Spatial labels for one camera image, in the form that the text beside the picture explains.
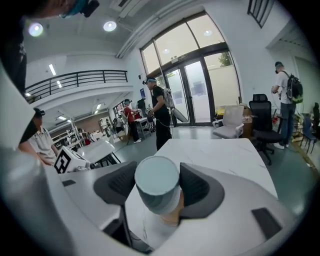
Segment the tree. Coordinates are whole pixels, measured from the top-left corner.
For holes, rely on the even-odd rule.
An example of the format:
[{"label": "tree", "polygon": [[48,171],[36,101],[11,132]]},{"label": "tree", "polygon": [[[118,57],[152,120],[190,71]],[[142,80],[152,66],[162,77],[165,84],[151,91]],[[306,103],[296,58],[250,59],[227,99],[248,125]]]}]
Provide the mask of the tree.
[{"label": "tree", "polygon": [[226,67],[231,65],[230,57],[227,52],[221,53],[220,57],[218,58],[219,62],[221,63],[220,67]]}]

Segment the jeans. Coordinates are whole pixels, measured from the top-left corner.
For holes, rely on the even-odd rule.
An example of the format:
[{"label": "jeans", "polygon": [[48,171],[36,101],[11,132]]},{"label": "jeans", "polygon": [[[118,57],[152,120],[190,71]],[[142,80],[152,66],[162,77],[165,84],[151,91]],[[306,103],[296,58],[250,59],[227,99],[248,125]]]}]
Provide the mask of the jeans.
[{"label": "jeans", "polygon": [[137,140],[139,140],[139,134],[138,134],[136,122],[128,122],[128,125],[132,132],[133,141],[136,142]]},{"label": "jeans", "polygon": [[281,117],[282,126],[281,126],[281,135],[283,141],[279,142],[281,146],[289,144],[292,134],[294,132],[294,116],[296,111],[296,104],[285,104],[281,103]]},{"label": "jeans", "polygon": [[159,150],[169,140],[172,139],[170,133],[170,114],[163,113],[156,116],[155,135],[156,149]]}]

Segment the sneaker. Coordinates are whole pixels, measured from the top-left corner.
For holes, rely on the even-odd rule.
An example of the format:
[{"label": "sneaker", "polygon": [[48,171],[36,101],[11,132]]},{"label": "sneaker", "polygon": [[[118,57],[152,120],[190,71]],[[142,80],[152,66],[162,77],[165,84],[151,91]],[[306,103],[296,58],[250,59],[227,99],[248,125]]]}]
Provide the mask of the sneaker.
[{"label": "sneaker", "polygon": [[285,149],[285,146],[281,146],[279,143],[274,143],[273,144],[277,149],[280,149],[280,150],[284,150]]}]

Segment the black railing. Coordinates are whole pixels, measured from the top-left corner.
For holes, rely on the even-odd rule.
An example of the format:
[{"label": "black railing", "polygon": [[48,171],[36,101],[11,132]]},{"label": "black railing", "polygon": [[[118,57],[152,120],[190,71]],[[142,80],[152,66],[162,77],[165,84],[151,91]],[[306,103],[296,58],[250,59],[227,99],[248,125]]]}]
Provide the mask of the black railing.
[{"label": "black railing", "polygon": [[88,70],[62,75],[37,82],[25,89],[26,95],[32,95],[37,100],[64,90],[102,83],[127,83],[125,70]]},{"label": "black railing", "polygon": [[275,0],[250,0],[247,14],[251,15],[260,28],[264,26]]}]

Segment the black pants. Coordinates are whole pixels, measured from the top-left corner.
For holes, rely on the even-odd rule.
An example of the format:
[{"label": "black pants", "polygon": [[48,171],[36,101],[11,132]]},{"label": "black pants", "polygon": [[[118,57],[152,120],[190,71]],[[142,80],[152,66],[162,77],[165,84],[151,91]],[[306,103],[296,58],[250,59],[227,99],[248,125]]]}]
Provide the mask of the black pants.
[{"label": "black pants", "polygon": [[138,134],[136,122],[128,122],[128,124],[133,136],[133,141],[136,142],[137,140],[139,140],[139,134]]},{"label": "black pants", "polygon": [[170,133],[170,114],[164,113],[156,116],[155,124],[156,149],[159,150],[169,140],[172,139]]}]

